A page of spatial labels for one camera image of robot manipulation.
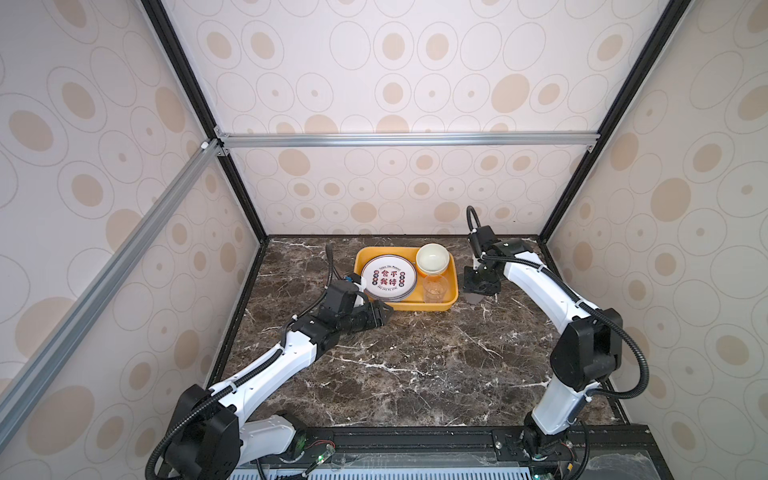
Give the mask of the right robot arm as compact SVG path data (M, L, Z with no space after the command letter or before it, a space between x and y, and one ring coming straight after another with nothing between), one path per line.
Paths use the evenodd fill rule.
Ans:
M617 311L601 309L576 293L523 241L502 240L490 226L471 223L468 242L473 264L464 268L464 291L491 297L509 281L536 303L559 333L550 354L554 377L524 420L521 442L529 457L547 456L593 397L632 399L644 393L649 363ZM639 379L628 390L611 391L603 382L621 366L624 347L635 357Z

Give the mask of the white bowl stack bottom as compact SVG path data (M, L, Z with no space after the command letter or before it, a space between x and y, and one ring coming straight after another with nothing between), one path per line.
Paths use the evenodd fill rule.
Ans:
M416 267L423 277L442 275L449 267L450 252L441 244L429 243L418 249Z

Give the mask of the clear plastic cup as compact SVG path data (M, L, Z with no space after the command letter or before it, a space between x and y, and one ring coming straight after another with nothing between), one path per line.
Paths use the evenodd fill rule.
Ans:
M449 292L450 282L442 275L430 275L422 279L423 301L443 303Z

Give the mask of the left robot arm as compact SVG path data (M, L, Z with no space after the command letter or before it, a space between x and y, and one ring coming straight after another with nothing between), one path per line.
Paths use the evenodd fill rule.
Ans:
M227 479L237 467L287 452L298 432L289 419L251 416L285 382L311 366L344 335L385 326L394 310L370 299L357 277L331 281L285 325L280 341L238 373L180 396L167 432L150 453L148 479Z

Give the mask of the grey translucent cup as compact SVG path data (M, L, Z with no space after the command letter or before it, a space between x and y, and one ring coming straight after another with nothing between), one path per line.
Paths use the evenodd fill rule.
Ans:
M465 300L467 303L476 305L482 302L483 300L487 299L486 295L478 294L478 293L466 293L465 294Z

